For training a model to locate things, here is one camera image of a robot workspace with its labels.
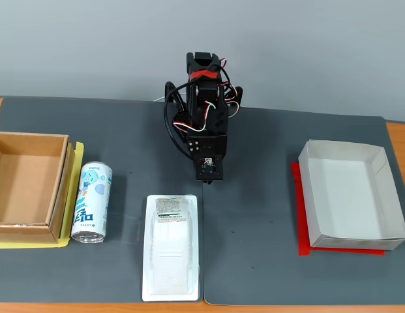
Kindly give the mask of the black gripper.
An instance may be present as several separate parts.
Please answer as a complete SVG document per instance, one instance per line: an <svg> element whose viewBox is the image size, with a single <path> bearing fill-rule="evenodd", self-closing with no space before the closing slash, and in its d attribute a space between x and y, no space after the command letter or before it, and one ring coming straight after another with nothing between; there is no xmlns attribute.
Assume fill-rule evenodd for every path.
<svg viewBox="0 0 405 313"><path fill-rule="evenodd" d="M227 135L188 136L188 150L192 157L195 155L205 155L208 157L220 155L221 157L225 157L227 150ZM210 185L213 180L203 180L202 182Z"/></svg>

